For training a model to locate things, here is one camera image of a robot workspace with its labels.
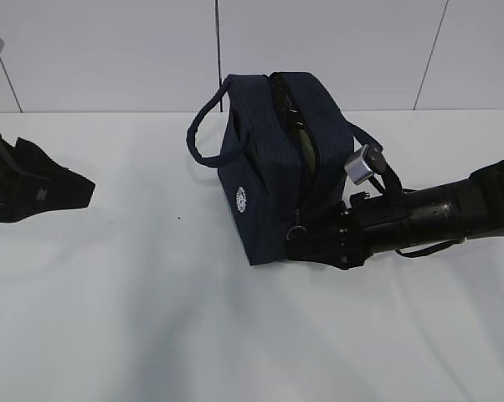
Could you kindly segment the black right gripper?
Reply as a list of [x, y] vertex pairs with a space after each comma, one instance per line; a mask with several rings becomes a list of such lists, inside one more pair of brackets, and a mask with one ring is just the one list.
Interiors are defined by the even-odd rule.
[[[285, 242], [288, 248], [287, 259], [342, 269], [363, 266], [366, 260], [372, 256], [372, 252], [364, 238], [358, 208], [369, 197], [370, 193], [366, 191], [355, 193], [349, 197], [351, 207], [341, 201], [337, 231], [313, 231], [307, 228], [289, 229]], [[315, 250], [329, 250], [339, 247], [339, 255]]]

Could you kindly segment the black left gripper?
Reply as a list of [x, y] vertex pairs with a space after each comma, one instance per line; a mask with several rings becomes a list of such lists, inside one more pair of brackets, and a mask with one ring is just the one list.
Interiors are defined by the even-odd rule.
[[38, 145], [0, 133], [0, 223], [13, 224], [36, 214], [85, 209], [95, 183], [53, 161]]

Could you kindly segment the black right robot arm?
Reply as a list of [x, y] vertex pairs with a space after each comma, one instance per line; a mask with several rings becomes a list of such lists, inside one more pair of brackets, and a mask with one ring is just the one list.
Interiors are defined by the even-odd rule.
[[348, 270], [378, 253], [419, 258], [467, 240], [504, 237], [504, 160], [433, 188], [355, 193], [286, 242], [288, 260]]

